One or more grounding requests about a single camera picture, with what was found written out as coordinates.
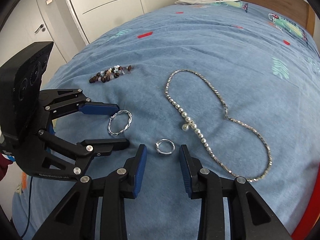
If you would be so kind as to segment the blue white gloved left hand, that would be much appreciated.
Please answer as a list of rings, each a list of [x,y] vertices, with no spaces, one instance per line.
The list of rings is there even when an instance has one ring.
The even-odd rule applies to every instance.
[[[9,165],[13,164],[13,161],[4,157],[3,154],[0,156],[0,180],[2,180],[7,174]]]

